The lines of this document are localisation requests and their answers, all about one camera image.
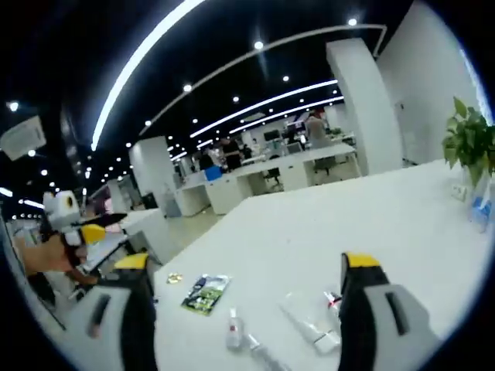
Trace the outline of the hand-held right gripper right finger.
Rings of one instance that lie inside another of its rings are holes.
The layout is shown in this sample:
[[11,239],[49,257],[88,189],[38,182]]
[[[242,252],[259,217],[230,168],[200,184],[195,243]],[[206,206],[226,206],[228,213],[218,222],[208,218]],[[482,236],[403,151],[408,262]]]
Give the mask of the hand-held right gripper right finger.
[[339,318],[340,370],[419,370],[434,353],[427,309],[371,255],[342,254]]

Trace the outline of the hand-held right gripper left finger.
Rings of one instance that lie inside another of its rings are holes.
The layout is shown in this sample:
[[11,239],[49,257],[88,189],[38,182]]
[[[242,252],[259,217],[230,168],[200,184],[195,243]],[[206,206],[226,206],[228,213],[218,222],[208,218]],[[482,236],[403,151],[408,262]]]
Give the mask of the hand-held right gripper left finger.
[[155,295],[147,253],[128,255],[77,302],[67,346],[77,370],[156,370]]

